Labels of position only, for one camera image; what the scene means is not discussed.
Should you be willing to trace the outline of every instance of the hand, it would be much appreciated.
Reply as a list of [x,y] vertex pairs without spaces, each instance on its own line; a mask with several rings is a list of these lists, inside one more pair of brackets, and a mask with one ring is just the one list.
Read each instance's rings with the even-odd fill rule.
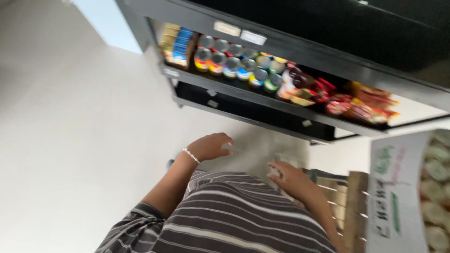
[[204,136],[189,144],[187,149],[199,162],[216,159],[221,156],[232,155],[231,150],[223,149],[223,144],[234,145],[233,139],[225,133]]
[[315,208],[327,203],[325,195],[301,169],[297,169],[287,162],[269,162],[269,166],[283,174],[280,178],[274,174],[267,176],[287,194],[302,202],[306,208]]

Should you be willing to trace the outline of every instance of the striped shirt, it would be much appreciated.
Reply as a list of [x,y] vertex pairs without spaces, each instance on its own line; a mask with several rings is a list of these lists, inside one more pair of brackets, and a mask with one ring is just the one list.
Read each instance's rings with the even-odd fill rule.
[[196,170],[183,201],[164,220],[139,203],[96,253],[336,252],[304,209],[258,178]]

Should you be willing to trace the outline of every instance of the shelving unit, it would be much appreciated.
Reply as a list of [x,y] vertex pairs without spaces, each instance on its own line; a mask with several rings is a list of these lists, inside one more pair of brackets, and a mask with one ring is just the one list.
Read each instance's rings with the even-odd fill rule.
[[[226,14],[202,5],[197,5],[184,0],[130,0],[131,7],[136,13],[151,19],[163,22],[175,23],[183,27],[195,30],[200,33],[208,34],[213,37],[225,39],[227,41],[241,44],[244,47],[250,47],[259,51],[263,51],[281,58],[292,60],[298,64],[318,69],[320,71],[342,77],[349,80],[358,81],[365,85],[373,86],[379,89],[387,90],[393,94],[400,95],[411,100],[450,111],[450,87],[436,85],[415,79],[407,73],[392,69],[366,59],[356,57],[354,55],[333,49],[322,44],[309,41],[297,36],[277,31],[270,27],[266,27],[243,18]],[[154,27],[149,19],[149,27],[152,30],[153,41],[157,44],[154,34]],[[226,23],[238,28],[240,31],[246,30],[252,33],[262,35],[266,38],[262,45],[258,45],[247,40],[241,39],[240,36],[232,36],[230,34],[220,32],[214,29],[216,22]],[[233,117],[241,121],[256,124],[275,131],[280,131],[292,136],[296,136],[305,140],[318,140],[314,143],[332,143],[341,138],[334,138],[330,132],[334,132],[334,128],[341,128],[355,133],[350,137],[363,136],[382,136],[387,134],[388,130],[401,126],[381,126],[370,127],[355,122],[330,117],[325,113],[302,108],[293,104],[285,103],[275,99],[274,95],[264,92],[262,89],[254,90],[246,83],[239,80],[228,80],[224,77],[216,77],[210,73],[198,72],[194,65],[190,65],[187,71],[180,70],[164,63],[160,58],[159,67],[161,73],[168,79],[176,79],[180,81],[177,88],[173,88],[173,100],[179,105],[188,105],[213,113],[221,114],[227,117]],[[311,133],[304,131],[301,127],[293,129],[293,125],[277,124],[273,119],[265,120],[262,117],[253,118],[253,115],[240,115],[240,111],[235,109],[221,109],[221,103],[218,108],[212,108],[204,103],[207,93],[206,90],[213,90],[219,95],[212,100],[221,99],[226,104],[225,108],[236,107],[239,102],[245,101],[248,104],[243,105],[245,108],[266,108],[268,111],[277,112],[282,117],[277,118],[278,121],[302,122],[310,120],[314,126],[326,129],[325,132]],[[430,118],[426,121],[434,119],[442,119],[443,117]]]

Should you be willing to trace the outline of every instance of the silver bracelet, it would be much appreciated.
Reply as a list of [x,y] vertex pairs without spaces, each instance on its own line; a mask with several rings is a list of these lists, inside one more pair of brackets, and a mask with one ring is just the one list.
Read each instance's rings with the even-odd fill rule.
[[195,160],[198,164],[200,164],[200,162],[198,161],[198,159],[195,158],[195,156],[194,156],[193,154],[191,154],[191,152],[189,152],[188,149],[183,149],[183,151],[185,151],[186,153],[188,153],[192,158],[194,158],[194,160]]

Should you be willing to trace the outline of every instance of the person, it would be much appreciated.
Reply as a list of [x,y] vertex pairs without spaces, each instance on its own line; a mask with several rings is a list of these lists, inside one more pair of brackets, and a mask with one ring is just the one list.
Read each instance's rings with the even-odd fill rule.
[[325,196],[300,169],[274,161],[268,165],[283,178],[268,177],[306,209],[246,173],[196,170],[202,161],[231,155],[222,148],[227,143],[233,140],[216,133],[187,146],[95,252],[345,251]]

